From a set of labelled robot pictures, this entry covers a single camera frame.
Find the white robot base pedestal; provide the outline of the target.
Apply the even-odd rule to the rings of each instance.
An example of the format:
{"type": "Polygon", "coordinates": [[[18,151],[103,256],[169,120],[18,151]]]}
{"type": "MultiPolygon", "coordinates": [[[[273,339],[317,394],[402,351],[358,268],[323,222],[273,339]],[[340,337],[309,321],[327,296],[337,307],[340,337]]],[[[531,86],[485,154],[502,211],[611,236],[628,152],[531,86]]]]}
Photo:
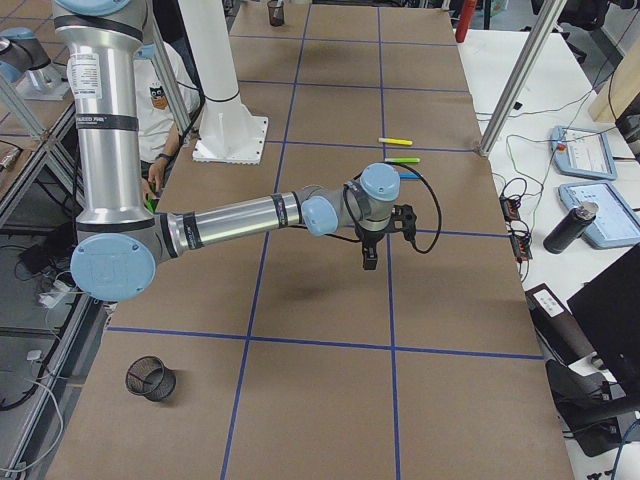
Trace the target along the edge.
{"type": "Polygon", "coordinates": [[[258,164],[269,120],[242,102],[222,3],[196,1],[183,7],[183,15],[205,96],[193,158],[258,164]]]}

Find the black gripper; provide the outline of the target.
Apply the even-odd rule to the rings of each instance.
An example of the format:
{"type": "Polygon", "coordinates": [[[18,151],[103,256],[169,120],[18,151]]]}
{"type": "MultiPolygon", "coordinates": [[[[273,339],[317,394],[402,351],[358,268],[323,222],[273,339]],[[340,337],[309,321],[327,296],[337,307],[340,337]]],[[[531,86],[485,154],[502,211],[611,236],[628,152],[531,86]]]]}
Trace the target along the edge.
{"type": "Polygon", "coordinates": [[[374,271],[378,264],[377,244],[388,232],[390,222],[377,225],[373,230],[367,229],[361,222],[355,222],[355,233],[361,244],[362,266],[365,271],[374,271]]]}

